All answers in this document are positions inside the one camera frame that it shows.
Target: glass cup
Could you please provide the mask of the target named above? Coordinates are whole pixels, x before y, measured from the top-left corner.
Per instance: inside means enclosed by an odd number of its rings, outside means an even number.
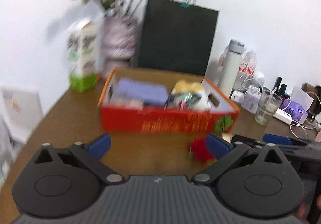
[[[254,116],[255,121],[263,126],[266,126],[273,114],[277,111],[282,103],[282,98],[277,94],[270,96],[269,90],[264,90],[261,93],[259,105]]]

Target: silver screw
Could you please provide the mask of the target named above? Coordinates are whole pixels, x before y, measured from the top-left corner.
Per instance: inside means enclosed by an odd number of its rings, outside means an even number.
[[[194,179],[196,181],[199,181],[199,182],[206,182],[206,181],[209,181],[210,180],[210,176],[208,174],[205,174],[205,173],[201,173],[201,174],[197,174]]]
[[[119,174],[110,174],[106,178],[109,182],[120,182],[123,177]]]

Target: green fruit print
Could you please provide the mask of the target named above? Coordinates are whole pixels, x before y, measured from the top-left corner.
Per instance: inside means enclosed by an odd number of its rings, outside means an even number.
[[[213,131],[215,133],[222,133],[229,129],[234,123],[233,117],[230,115],[225,115],[224,117],[219,118],[214,127]]]

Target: wooden table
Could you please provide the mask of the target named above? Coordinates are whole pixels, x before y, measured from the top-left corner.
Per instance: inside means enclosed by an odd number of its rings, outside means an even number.
[[[19,213],[11,196],[12,185],[42,143],[65,148],[74,142],[87,143],[102,133],[97,102],[103,83],[85,93],[67,91],[34,131],[23,147],[0,193],[0,223],[8,224]],[[291,136],[288,125],[272,119],[266,127],[254,121],[253,114],[241,109],[232,134],[261,139],[265,133]],[[110,132],[112,146],[102,162],[125,177],[130,174],[187,175],[204,165],[188,157],[188,147],[197,134],[137,134]],[[315,131],[308,131],[315,137]]]

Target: ribbed gray surface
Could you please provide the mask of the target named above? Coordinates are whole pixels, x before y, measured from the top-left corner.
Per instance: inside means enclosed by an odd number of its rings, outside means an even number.
[[[20,216],[14,224],[301,224],[293,216],[252,220],[224,208],[211,189],[196,186],[184,176],[132,176],[128,182],[105,188],[87,210],[56,219]]]

